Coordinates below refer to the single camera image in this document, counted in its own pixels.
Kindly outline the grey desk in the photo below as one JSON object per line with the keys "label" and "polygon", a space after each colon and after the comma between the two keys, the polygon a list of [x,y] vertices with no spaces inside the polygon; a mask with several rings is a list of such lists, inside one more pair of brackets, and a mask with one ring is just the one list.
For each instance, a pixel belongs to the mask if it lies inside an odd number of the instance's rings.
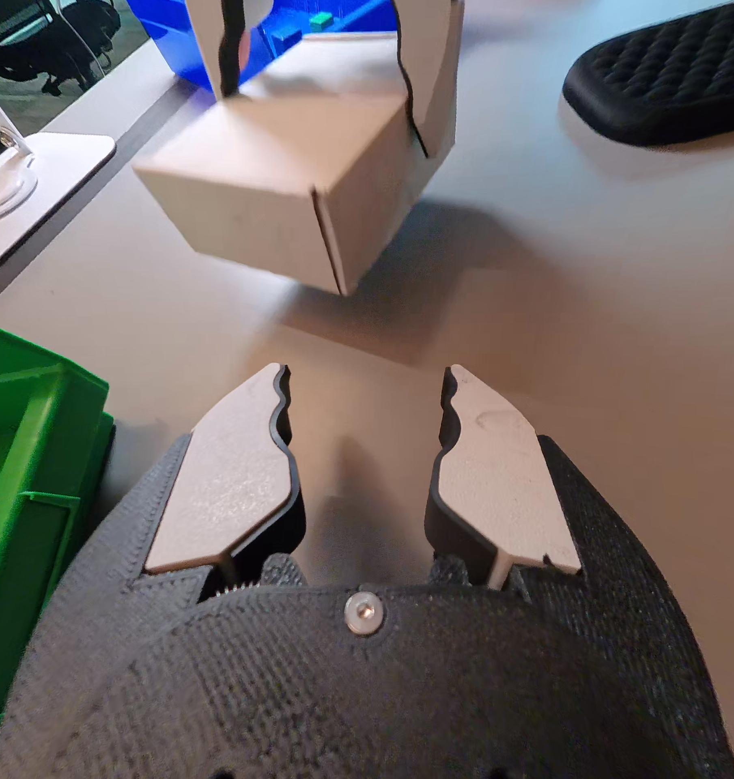
{"label": "grey desk", "polygon": [[95,505],[269,362],[316,585],[409,584],[460,364],[549,435],[660,567],[734,751],[734,134],[652,151],[561,99],[594,44],[718,2],[466,2],[456,144],[351,297],[197,255],[131,168],[212,103],[149,42],[50,131],[115,157],[0,267],[0,327],[110,385]]}

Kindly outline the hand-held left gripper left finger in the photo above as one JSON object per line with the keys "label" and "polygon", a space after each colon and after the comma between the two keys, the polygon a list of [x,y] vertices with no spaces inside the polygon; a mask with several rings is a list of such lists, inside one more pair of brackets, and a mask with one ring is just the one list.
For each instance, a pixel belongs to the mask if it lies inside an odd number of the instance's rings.
{"label": "hand-held left gripper left finger", "polygon": [[291,453],[291,370],[269,363],[193,428],[150,544],[151,575],[201,566],[228,588],[258,582],[265,561],[306,532]]}

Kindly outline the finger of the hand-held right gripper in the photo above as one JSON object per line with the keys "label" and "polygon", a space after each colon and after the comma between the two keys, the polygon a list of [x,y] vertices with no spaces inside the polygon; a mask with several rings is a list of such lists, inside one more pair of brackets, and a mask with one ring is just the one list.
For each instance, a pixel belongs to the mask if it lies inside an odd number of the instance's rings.
{"label": "finger of the hand-held right gripper", "polygon": [[188,1],[187,13],[217,101],[238,94],[248,66],[252,31],[271,1]]}
{"label": "finger of the hand-held right gripper", "polygon": [[452,2],[395,1],[397,58],[407,87],[407,112],[427,158],[434,157],[441,131],[431,118],[437,80],[450,32]]}

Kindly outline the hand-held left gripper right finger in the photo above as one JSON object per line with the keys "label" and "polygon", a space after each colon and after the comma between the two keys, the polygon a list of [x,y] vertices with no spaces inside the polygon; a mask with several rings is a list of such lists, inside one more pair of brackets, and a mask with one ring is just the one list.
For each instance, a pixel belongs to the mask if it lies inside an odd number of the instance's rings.
{"label": "hand-held left gripper right finger", "polygon": [[500,590],[514,566],[583,568],[534,427],[462,365],[446,368],[440,451],[424,532],[437,556],[458,558],[469,582]]}

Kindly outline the clear plastic holder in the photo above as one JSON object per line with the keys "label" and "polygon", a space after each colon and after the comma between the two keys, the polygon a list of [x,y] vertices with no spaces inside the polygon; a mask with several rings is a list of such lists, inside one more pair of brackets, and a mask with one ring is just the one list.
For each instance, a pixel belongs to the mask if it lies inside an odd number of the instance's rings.
{"label": "clear plastic holder", "polygon": [[0,139],[5,147],[0,155],[1,219],[30,198],[38,180],[31,168],[33,151],[1,105]]}

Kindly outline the white cardboard box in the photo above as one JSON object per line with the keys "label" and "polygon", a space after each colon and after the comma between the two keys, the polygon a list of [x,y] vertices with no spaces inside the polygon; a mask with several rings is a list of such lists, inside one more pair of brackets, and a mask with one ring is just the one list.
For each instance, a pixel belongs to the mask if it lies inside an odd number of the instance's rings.
{"label": "white cardboard box", "polygon": [[454,145],[463,12],[452,2],[434,157],[408,119],[398,33],[314,34],[135,171],[197,252],[349,295]]}

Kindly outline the green plastic bin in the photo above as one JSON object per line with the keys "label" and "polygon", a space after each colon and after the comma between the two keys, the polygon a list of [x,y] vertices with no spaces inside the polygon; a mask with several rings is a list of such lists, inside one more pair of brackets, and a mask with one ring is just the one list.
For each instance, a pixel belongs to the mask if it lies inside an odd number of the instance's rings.
{"label": "green plastic bin", "polygon": [[114,440],[109,385],[0,329],[0,727],[35,625],[92,533]]}

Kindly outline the blue plastic bin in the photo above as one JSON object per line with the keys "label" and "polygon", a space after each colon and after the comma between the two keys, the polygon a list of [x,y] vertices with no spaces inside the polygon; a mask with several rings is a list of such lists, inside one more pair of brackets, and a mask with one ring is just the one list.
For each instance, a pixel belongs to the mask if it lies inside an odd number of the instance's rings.
{"label": "blue plastic bin", "polygon": [[[209,78],[196,35],[183,1],[129,1],[128,5],[160,53],[179,77],[210,89]],[[275,1],[264,21],[252,32],[248,66],[240,78],[245,83],[274,61],[270,31],[297,26],[302,37],[310,32],[309,17],[330,12],[335,23],[321,34],[391,33],[397,22],[391,1]]]}

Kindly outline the white rounded flat plate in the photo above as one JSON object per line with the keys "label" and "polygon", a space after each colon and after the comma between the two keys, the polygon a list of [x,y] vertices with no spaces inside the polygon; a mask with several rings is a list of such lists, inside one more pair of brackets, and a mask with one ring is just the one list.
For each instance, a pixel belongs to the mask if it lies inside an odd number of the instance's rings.
{"label": "white rounded flat plate", "polygon": [[116,151],[106,135],[39,132],[26,137],[33,154],[37,187],[0,219],[0,263],[98,172]]}

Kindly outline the black office chair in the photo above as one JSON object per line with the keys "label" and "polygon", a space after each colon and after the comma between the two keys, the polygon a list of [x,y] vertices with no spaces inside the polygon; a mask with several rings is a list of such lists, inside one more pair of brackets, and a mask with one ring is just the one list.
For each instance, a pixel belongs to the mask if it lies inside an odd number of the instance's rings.
{"label": "black office chair", "polygon": [[0,1],[0,77],[25,83],[45,75],[41,91],[52,96],[69,80],[86,92],[111,69],[120,28],[114,2]]}

